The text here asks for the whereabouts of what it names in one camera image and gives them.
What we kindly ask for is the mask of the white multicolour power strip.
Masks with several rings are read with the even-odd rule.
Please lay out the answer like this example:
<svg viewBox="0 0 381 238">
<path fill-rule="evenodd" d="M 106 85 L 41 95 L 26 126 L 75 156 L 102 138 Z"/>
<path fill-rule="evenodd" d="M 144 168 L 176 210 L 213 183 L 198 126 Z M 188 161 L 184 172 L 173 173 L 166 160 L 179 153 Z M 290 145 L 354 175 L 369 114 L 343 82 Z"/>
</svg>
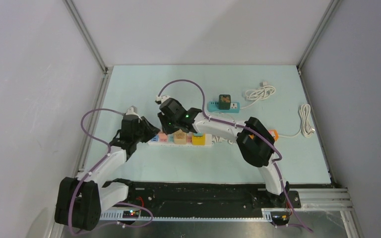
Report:
<svg viewBox="0 0 381 238">
<path fill-rule="evenodd" d="M 170 146 L 170 147 L 211 147 L 213 145 L 212 135 L 206 133 L 184 133 L 177 131 L 173 134 L 158 133 L 149 142 L 152 146 Z"/>
</svg>

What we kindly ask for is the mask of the orange power strip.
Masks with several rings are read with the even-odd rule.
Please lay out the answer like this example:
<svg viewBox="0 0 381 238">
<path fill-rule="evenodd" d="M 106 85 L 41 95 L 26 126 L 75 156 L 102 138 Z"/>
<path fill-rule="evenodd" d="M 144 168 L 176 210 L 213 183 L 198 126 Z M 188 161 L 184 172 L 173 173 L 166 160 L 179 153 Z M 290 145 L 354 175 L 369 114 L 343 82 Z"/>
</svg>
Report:
<svg viewBox="0 0 381 238">
<path fill-rule="evenodd" d="M 277 141 L 279 139 L 279 134 L 278 134 L 277 130 L 275 130 L 275 129 L 269 130 L 269 133 L 274 138 L 274 141 Z"/>
</svg>

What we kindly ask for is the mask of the beige cube socket adapter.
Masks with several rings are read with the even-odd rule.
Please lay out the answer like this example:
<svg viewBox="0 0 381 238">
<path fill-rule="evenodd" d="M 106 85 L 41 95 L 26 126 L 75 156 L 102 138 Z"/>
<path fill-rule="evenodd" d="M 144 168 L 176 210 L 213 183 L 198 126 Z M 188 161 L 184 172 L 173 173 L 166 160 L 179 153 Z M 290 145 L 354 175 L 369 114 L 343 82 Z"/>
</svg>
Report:
<svg viewBox="0 0 381 238">
<path fill-rule="evenodd" d="M 178 145 L 187 144 L 187 134 L 179 129 L 173 133 L 173 142 Z"/>
</svg>

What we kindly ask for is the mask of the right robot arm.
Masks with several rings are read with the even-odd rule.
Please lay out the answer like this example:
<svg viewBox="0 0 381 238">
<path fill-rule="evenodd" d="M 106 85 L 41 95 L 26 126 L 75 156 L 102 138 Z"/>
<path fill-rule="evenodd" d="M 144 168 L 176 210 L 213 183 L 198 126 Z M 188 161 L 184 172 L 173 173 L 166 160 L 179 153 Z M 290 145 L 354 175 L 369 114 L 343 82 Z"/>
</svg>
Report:
<svg viewBox="0 0 381 238">
<path fill-rule="evenodd" d="M 179 101 L 167 95 L 156 97 L 155 102 L 159 105 L 158 118 L 165 134 L 181 130 L 211 134 L 237 143 L 243 159 L 258 168 L 263 177 L 270 204 L 281 207 L 288 201 L 288 183 L 277 164 L 282 155 L 274 146 L 270 132 L 257 118 L 236 122 L 213 117 L 201 109 L 186 110 Z"/>
</svg>

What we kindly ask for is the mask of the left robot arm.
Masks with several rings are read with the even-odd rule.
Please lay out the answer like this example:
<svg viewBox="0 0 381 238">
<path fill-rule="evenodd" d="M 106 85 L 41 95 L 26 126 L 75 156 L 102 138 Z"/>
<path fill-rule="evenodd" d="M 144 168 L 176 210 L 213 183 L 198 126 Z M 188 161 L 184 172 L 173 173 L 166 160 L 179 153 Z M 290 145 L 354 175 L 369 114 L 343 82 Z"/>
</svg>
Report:
<svg viewBox="0 0 381 238">
<path fill-rule="evenodd" d="M 65 177 L 59 186 L 55 222 L 71 228 L 91 231 L 103 211 L 118 202 L 131 206 L 137 194 L 125 183 L 104 183 L 136 151 L 138 143 L 150 141 L 160 132 L 145 117 L 126 115 L 109 143 L 108 153 L 89 171 L 75 178 Z"/>
</svg>

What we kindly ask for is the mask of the teal blue power strip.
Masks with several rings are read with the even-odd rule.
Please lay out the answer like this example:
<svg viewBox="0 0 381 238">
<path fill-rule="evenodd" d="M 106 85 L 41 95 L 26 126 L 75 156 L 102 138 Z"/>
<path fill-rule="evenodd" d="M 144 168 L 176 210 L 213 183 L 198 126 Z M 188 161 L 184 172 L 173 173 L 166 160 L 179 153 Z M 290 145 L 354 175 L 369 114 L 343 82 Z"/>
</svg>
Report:
<svg viewBox="0 0 381 238">
<path fill-rule="evenodd" d="M 240 112 L 240 103 L 239 102 L 231 102 L 229 107 L 220 108 L 219 102 L 210 101 L 207 103 L 207 110 L 209 112 L 221 112 L 221 113 L 231 113 L 237 114 Z"/>
</svg>

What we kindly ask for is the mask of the pink usb charger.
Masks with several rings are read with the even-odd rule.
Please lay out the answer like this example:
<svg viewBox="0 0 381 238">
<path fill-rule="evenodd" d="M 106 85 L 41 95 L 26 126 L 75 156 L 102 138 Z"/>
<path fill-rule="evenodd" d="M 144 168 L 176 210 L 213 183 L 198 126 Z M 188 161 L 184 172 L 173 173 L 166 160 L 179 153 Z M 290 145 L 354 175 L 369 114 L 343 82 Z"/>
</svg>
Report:
<svg viewBox="0 0 381 238">
<path fill-rule="evenodd" d="M 158 134 L 158 141 L 159 142 L 168 142 L 168 135 L 164 133 L 159 133 Z"/>
</svg>

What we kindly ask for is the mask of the dark green dragon adapter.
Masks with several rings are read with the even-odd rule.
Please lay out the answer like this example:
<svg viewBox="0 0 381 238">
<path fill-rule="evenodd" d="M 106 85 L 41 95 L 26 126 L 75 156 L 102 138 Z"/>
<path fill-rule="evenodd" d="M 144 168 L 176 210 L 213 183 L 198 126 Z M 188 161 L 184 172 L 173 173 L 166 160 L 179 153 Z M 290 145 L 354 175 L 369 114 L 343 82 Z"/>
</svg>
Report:
<svg viewBox="0 0 381 238">
<path fill-rule="evenodd" d="M 220 110 L 229 110 L 231 107 L 231 95 L 220 94 L 218 99 L 218 108 Z"/>
</svg>

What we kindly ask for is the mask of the yellow cube socket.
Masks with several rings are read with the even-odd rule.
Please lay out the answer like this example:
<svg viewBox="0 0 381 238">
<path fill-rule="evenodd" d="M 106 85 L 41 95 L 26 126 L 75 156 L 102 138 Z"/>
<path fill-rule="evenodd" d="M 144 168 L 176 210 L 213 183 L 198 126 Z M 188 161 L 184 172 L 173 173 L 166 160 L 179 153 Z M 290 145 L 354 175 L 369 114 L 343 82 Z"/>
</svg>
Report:
<svg viewBox="0 0 381 238">
<path fill-rule="evenodd" d="M 196 137 L 192 135 L 191 143 L 193 146 L 204 146 L 206 144 L 206 135 L 203 134 L 203 136 L 201 137 Z"/>
</svg>

